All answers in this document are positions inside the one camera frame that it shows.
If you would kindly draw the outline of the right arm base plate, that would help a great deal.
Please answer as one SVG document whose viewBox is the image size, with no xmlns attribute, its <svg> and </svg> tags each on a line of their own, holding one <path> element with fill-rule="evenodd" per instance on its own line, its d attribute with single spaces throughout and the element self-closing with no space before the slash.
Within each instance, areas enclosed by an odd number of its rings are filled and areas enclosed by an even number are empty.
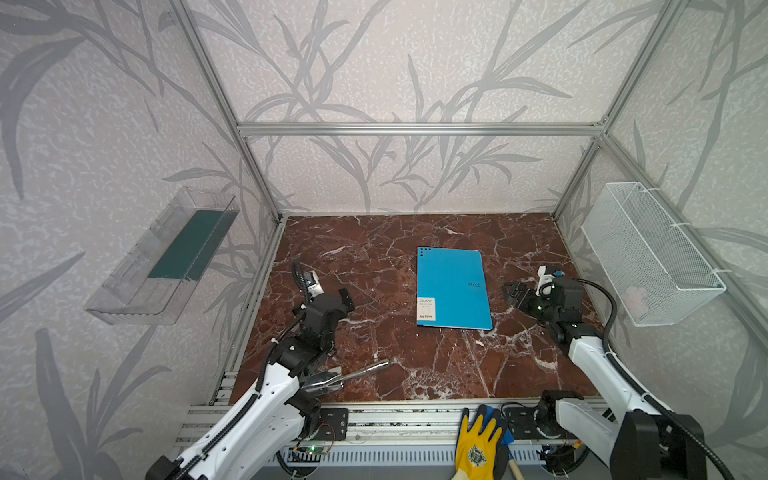
<svg viewBox="0 0 768 480">
<path fill-rule="evenodd" d="M 503 404 L 502 414 L 507 421 L 509 432 L 515 440 L 536 440 L 545 443 L 571 444 L 578 438 L 563 429 L 554 420 L 537 419 L 537 408 L 517 402 Z"/>
</svg>

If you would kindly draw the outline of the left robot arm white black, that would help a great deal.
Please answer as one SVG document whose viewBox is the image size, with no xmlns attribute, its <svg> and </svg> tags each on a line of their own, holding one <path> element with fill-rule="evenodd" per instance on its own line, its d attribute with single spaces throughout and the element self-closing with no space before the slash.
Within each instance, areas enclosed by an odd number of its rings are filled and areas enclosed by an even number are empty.
<svg viewBox="0 0 768 480">
<path fill-rule="evenodd" d="M 305 385 L 335 348 L 338 322 L 355 305 L 346 289 L 311 296 L 274 339 L 257 380 L 177 458 L 160 457 L 147 479 L 250 479 L 286 444 L 314 434 L 321 403 Z"/>
</svg>

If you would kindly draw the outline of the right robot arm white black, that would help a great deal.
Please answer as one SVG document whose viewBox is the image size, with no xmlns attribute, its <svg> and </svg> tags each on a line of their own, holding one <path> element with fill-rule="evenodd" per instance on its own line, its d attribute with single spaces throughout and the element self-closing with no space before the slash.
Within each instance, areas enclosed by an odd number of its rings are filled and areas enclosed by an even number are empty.
<svg viewBox="0 0 768 480">
<path fill-rule="evenodd" d="M 546 390 L 531 412 L 510 409 L 512 433 L 539 439 L 581 442 L 614 479 L 705 479 L 713 465 L 725 479 L 732 473 L 705 441 L 699 423 L 656 399 L 621 363 L 602 330 L 582 318 L 585 279 L 545 272 L 537 287 L 503 285 L 508 304 L 532 317 L 597 389 L 607 408 L 594 409 L 581 395 Z"/>
</svg>

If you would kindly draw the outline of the blue folder black inside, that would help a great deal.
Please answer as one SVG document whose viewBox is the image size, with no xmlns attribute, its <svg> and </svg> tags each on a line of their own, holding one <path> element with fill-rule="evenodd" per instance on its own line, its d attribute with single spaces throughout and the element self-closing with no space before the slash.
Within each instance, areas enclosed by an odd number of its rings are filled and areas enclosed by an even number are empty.
<svg viewBox="0 0 768 480">
<path fill-rule="evenodd" d="M 416 323 L 464 330 L 493 328 L 479 251 L 418 248 Z"/>
</svg>

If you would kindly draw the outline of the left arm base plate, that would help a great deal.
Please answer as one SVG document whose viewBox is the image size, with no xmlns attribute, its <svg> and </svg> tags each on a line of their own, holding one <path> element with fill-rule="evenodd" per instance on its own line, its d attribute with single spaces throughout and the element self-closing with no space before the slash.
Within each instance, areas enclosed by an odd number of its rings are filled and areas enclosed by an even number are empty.
<svg viewBox="0 0 768 480">
<path fill-rule="evenodd" d="M 349 426 L 348 408 L 322 407 L 311 421 L 307 440 L 312 441 L 343 441 L 347 436 Z"/>
</svg>

